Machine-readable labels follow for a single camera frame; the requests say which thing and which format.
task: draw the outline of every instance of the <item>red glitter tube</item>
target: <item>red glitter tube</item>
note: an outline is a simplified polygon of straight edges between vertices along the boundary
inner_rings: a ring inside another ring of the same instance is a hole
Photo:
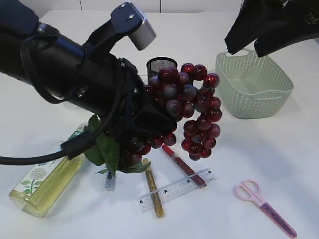
[[[173,150],[171,150],[167,145],[163,145],[161,147],[164,152],[188,175],[193,175],[196,172],[192,170],[191,167],[189,167],[180,157],[178,157]],[[198,175],[195,175],[194,177],[191,177],[191,179],[194,181],[194,183],[197,184],[200,188],[204,188],[207,186],[205,181]]]

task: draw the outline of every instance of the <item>gold glitter tube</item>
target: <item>gold glitter tube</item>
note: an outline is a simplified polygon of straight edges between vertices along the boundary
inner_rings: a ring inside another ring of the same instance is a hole
[[[149,162],[149,160],[147,158],[143,159],[143,164],[147,164],[148,162]],[[151,167],[149,167],[145,171],[145,175],[146,175],[146,179],[148,181],[150,191],[151,192],[156,191],[157,188],[156,188],[155,179],[154,179]],[[152,200],[153,200],[155,214],[156,214],[157,218],[163,218],[164,217],[164,210],[163,210],[163,207],[161,206],[161,203],[160,203],[159,194],[153,193]]]

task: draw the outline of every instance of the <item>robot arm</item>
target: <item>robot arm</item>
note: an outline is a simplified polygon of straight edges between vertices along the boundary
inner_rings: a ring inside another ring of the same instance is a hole
[[[244,0],[225,41],[235,54],[254,43],[259,57],[319,37],[318,0]]]
[[[52,104],[69,101],[98,114],[102,123],[96,132],[62,144],[59,153],[36,158],[0,157],[0,164],[38,164],[65,155],[72,159],[106,131],[126,146],[137,138],[172,131],[175,120],[152,104],[136,67],[109,53],[124,36],[139,50],[156,36],[145,15],[132,3],[117,7],[111,19],[81,46],[39,22],[33,11],[17,0],[1,1],[0,71],[31,84]]]

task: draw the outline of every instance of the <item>light green basket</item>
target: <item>light green basket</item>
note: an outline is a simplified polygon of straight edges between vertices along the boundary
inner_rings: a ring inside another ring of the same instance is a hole
[[[240,119],[273,116],[288,99],[294,84],[270,57],[259,58],[255,51],[244,51],[248,54],[217,55],[216,73],[223,104]]]

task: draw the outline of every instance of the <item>basket handle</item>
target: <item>basket handle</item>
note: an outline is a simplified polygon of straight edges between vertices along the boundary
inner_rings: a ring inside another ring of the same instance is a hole
[[[234,55],[231,55],[229,52],[225,51],[224,52],[224,55],[226,57],[242,57],[242,56],[247,56],[247,55],[254,55],[256,54],[255,51],[253,50],[250,50],[250,49],[247,49],[247,48],[244,48],[242,50],[240,50],[239,52],[237,52],[236,54]]]
[[[262,96],[263,94],[268,94],[268,93],[278,93],[278,96],[276,97],[271,97],[271,98],[258,98],[258,96]],[[260,92],[260,93],[257,93],[257,94],[254,94],[254,95],[251,95],[250,97],[252,97],[254,100],[256,101],[265,101],[265,100],[276,100],[276,99],[280,99],[282,97],[284,97],[285,95],[287,94],[287,92],[284,92],[283,91],[279,91],[279,90],[269,90],[269,91],[264,91],[264,92]]]

